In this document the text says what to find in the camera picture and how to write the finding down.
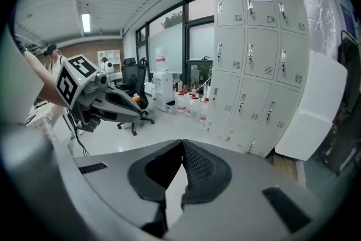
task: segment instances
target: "fluorescent light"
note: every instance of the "fluorescent light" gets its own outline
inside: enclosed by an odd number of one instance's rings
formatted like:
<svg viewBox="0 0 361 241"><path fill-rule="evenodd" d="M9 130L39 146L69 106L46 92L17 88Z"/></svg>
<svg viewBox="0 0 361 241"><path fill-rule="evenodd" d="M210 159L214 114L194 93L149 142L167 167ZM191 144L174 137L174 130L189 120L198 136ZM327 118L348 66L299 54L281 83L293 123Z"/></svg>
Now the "fluorescent light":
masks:
<svg viewBox="0 0 361 241"><path fill-rule="evenodd" d="M90 14L82 14L81 20L83 21L84 32L90 32Z"/></svg>

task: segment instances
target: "black vent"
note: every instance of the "black vent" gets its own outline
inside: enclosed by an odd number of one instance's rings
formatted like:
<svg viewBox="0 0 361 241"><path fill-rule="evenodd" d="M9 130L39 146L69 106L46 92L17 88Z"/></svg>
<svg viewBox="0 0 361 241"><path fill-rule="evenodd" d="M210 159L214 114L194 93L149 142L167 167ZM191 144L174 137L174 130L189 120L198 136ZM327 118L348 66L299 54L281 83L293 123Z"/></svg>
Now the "black vent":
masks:
<svg viewBox="0 0 361 241"><path fill-rule="evenodd" d="M294 81L297 82L298 84L300 84L302 82L302 76L296 75L294 78Z"/></svg>
<svg viewBox="0 0 361 241"><path fill-rule="evenodd" d="M284 126L284 122L279 121L278 124L277 124L277 128L282 129L283 126Z"/></svg>
<svg viewBox="0 0 361 241"><path fill-rule="evenodd" d="M240 69L241 63L240 62L233 62L232 68L233 69Z"/></svg>
<svg viewBox="0 0 361 241"><path fill-rule="evenodd" d="M243 16L242 15L235 15L235 21L242 21Z"/></svg>
<svg viewBox="0 0 361 241"><path fill-rule="evenodd" d="M105 169L107 167L108 166L105 165L104 163L98 163L98 164L94 164L94 165L90 165L90 166L81 166L78 169L79 169L80 173L88 174L88 173L92 173L92 172L95 172L95 171Z"/></svg>
<svg viewBox="0 0 361 241"><path fill-rule="evenodd" d="M259 114L257 113L252 113L252 117L250 117L252 120L258 120Z"/></svg>
<svg viewBox="0 0 361 241"><path fill-rule="evenodd" d="M311 219L278 187L267 188L262 193L291 233L311 222Z"/></svg>
<svg viewBox="0 0 361 241"><path fill-rule="evenodd" d="M265 67L266 75L273 75L273 67Z"/></svg>
<svg viewBox="0 0 361 241"><path fill-rule="evenodd" d="M230 112L231 109L232 109L232 106L228 106L228 105L224 106L224 110L227 111L227 112Z"/></svg>
<svg viewBox="0 0 361 241"><path fill-rule="evenodd" d="M274 16L267 16L267 23L275 23L275 17Z"/></svg>
<svg viewBox="0 0 361 241"><path fill-rule="evenodd" d="M305 31L305 25L303 23L298 23L298 29Z"/></svg>

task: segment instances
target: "black office chair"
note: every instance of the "black office chair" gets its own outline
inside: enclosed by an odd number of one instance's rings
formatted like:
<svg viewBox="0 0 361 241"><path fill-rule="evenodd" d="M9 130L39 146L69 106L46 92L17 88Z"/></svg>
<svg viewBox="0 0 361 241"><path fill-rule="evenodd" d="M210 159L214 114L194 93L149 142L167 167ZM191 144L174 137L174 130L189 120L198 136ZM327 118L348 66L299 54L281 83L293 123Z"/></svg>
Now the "black office chair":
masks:
<svg viewBox="0 0 361 241"><path fill-rule="evenodd" d="M135 58L127 58L123 61L122 75L123 83L115 87L132 97L136 93L135 86L138 75L138 65L135 63Z"/></svg>
<svg viewBox="0 0 361 241"><path fill-rule="evenodd" d="M138 74L137 74L137 82L135 84L135 92L139 95L139 98L140 98L140 102L138 102L137 104L140 107L140 109L142 110L142 114L147 115L148 112L146 111L146 108L149 105L149 101L147 99L146 92L144 91L144 82L146 80L146 74L147 74L147 68L148 68L148 62L146 61L146 58L142 58L138 62L137 67L138 67ZM155 123L154 120L149 119L147 117L142 116L140 119L144 120L144 121L150 121L151 124ZM124 124L124 123L121 122L117 125L118 129L122 128L122 126L121 126L122 124ZM137 135L137 132L135 129L136 129L135 123L132 123L131 132L133 133L133 135Z"/></svg>

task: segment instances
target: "white floor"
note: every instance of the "white floor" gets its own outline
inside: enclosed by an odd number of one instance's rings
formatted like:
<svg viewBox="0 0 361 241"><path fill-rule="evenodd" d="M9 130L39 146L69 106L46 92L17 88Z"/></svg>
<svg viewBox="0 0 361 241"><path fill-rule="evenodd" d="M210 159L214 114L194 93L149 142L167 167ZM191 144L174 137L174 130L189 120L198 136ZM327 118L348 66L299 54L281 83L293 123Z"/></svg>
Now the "white floor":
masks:
<svg viewBox="0 0 361 241"><path fill-rule="evenodd" d="M183 114L168 115L158 108L153 109L153 103L150 103L147 110L148 117L154 119L155 124L141 121L137 125L136 136L131 133L131 124L125 124L119 130L115 122L101 121L93 133L84 132L80 141L92 156L133 150L170 139L191 139L214 144L205 131L200 130L198 123L190 122ZM54 129L57 135L64 136L59 141L66 145L71 133L62 118L57 121ZM74 157L83 157L82 148L75 139L69 144L69 149ZM168 227L182 214L181 199L187 184L186 171L181 166L166 191Z"/></svg>

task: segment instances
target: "locker door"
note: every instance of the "locker door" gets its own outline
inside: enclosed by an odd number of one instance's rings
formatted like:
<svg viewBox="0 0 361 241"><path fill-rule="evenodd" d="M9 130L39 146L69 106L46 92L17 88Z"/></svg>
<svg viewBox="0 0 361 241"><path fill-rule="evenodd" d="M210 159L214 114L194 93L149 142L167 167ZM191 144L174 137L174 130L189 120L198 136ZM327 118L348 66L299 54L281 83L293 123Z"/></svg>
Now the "locker door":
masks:
<svg viewBox="0 0 361 241"><path fill-rule="evenodd" d="M246 144L256 125L254 123L233 117L230 120L227 133L224 135L224 148L245 152Z"/></svg>
<svg viewBox="0 0 361 241"><path fill-rule="evenodd" d="M222 146L223 137L226 133L227 125L230 120L226 112L211 110L206 120L206 133L215 141L217 146Z"/></svg>
<svg viewBox="0 0 361 241"><path fill-rule="evenodd" d="M308 62L308 41L288 33L281 33L281 54L277 81L301 87L306 81Z"/></svg>
<svg viewBox="0 0 361 241"><path fill-rule="evenodd" d="M232 112L236 99L239 76L233 76L226 72L214 72L212 75L212 91L210 95L210 106L229 116Z"/></svg>
<svg viewBox="0 0 361 241"><path fill-rule="evenodd" d="M256 124L261 119L260 115L265 107L270 89L271 84L268 82L245 77L236 103L234 116Z"/></svg>
<svg viewBox="0 0 361 241"><path fill-rule="evenodd" d="M248 29L246 75L273 79L277 58L277 32Z"/></svg>
<svg viewBox="0 0 361 241"><path fill-rule="evenodd" d="M247 150L251 154L259 157L266 157L270 151L276 146L281 137L281 132L259 126L250 138Z"/></svg>
<svg viewBox="0 0 361 241"><path fill-rule="evenodd" d="M307 35L307 16L303 0L277 0L281 29Z"/></svg>
<svg viewBox="0 0 361 241"><path fill-rule="evenodd" d="M300 101L299 98L299 92L275 85L266 102L260 124L268 128L283 130L291 121Z"/></svg>
<svg viewBox="0 0 361 241"><path fill-rule="evenodd" d="M277 27L276 11L273 1L246 0L248 25Z"/></svg>
<svg viewBox="0 0 361 241"><path fill-rule="evenodd" d="M243 49L244 28L217 28L213 69L241 73Z"/></svg>
<svg viewBox="0 0 361 241"><path fill-rule="evenodd" d="M244 25L242 0L216 0L217 26Z"/></svg>

